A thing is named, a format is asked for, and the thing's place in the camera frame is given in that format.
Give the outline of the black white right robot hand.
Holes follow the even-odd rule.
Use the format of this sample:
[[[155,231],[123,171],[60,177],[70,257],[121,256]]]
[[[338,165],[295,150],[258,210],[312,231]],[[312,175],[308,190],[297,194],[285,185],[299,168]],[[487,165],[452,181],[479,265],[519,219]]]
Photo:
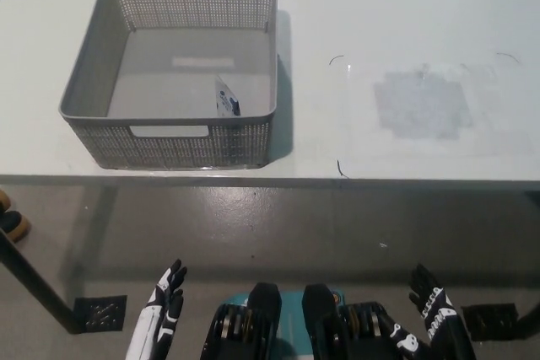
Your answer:
[[[457,359],[476,357],[462,317],[442,284],[422,264],[411,272],[409,299],[424,322],[429,342],[422,342],[388,315],[382,315],[382,329],[406,359]]]

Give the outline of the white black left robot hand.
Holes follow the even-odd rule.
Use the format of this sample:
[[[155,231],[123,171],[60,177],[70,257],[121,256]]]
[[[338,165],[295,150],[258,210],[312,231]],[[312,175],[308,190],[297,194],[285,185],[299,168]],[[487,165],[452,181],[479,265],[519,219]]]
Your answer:
[[[167,358],[184,303],[186,272],[181,260],[176,259],[157,281],[138,316],[126,360]]]

